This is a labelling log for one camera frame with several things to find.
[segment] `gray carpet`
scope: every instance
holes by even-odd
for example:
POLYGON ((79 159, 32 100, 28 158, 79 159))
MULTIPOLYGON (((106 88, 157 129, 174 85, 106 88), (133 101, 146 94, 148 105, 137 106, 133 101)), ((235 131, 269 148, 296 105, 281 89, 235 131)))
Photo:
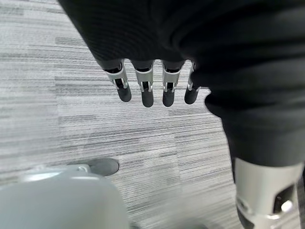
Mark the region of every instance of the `gray carpet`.
MULTIPOLYGON (((121 102, 54 0, 0 0, 0 179, 37 165, 113 157, 110 179, 131 220, 143 229, 175 228, 197 219, 209 229, 240 229, 226 139, 201 90, 162 104, 162 67, 154 65, 154 106, 141 103, 134 69, 125 61, 132 100, 121 102)), ((299 229, 298 211, 283 229, 299 229)))

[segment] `black cloth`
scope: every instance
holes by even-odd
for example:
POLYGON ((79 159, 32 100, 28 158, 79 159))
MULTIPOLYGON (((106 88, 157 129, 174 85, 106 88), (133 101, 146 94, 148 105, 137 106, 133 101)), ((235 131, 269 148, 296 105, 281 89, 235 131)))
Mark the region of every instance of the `black cloth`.
POLYGON ((232 158, 305 160, 304 0, 59 2, 97 61, 194 61, 232 158))

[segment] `metal joint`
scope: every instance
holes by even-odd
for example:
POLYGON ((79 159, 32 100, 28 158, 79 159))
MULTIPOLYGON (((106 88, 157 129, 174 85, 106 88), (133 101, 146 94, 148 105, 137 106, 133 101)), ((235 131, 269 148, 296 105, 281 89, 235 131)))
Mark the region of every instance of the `metal joint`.
POLYGON ((118 79, 120 79, 122 81, 124 89, 126 89, 128 87, 126 70, 125 70, 124 64, 122 63, 121 65, 122 65, 122 69, 118 73, 106 72, 111 83, 113 83, 115 85, 117 90, 119 90, 119 87, 115 80, 118 80, 118 79))
POLYGON ((192 80, 191 80, 191 74, 192 74, 194 71, 195 71, 195 64, 192 62, 192 67, 191 67, 191 69, 190 69, 190 75, 189 75, 189 80, 188 80, 188 84, 187 84, 187 89, 188 89, 189 91, 191 91, 192 88, 193 88, 193 82, 192 82, 192 80))
POLYGON ((175 92, 179 80, 180 71, 181 70, 175 73, 169 73, 165 70, 165 67, 163 66, 163 90, 165 92, 167 92, 168 83, 173 83, 172 92, 175 92))
POLYGON ((143 82, 148 83, 148 91, 151 92, 153 90, 153 68, 146 72, 140 72, 135 69, 135 74, 137 76, 138 85, 140 86, 141 92, 144 92, 143 82))

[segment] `striped carpet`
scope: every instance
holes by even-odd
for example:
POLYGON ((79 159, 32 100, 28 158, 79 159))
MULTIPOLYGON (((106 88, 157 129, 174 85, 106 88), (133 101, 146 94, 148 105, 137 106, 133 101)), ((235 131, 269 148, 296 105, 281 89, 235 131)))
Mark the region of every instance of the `striped carpet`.
MULTIPOLYGON (((0 0, 0 183, 41 164, 113 157, 121 169, 110 179, 143 229, 187 219, 242 228, 221 123, 203 104, 209 92, 183 100, 190 66, 167 108, 156 61, 155 102, 145 108, 125 60, 132 100, 121 102, 55 0, 0 0)), ((299 228, 296 210, 282 229, 299 228)))

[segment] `black fingertip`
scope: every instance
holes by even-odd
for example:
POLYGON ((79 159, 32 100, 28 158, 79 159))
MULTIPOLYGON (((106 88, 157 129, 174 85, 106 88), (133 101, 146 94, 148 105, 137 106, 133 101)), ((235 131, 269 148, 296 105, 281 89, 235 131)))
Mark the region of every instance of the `black fingertip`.
POLYGON ((129 86, 126 89, 125 88, 120 88, 117 91, 118 91, 120 99, 123 102, 129 102, 132 99, 132 93, 130 91, 129 86))
POLYGON ((192 88, 192 90, 190 91, 188 88, 185 91, 185 95, 184 95, 184 101, 186 104, 193 104, 195 103, 196 99, 197 99, 197 95, 198 95, 198 91, 196 91, 196 89, 192 88))
POLYGON ((149 92, 148 90, 144 90, 144 92, 142 92, 142 103, 146 107, 151 107, 153 105, 153 91, 149 92))
POLYGON ((167 92, 163 91, 163 104, 164 106, 171 106, 175 98, 175 92, 172 92, 170 89, 167 92))

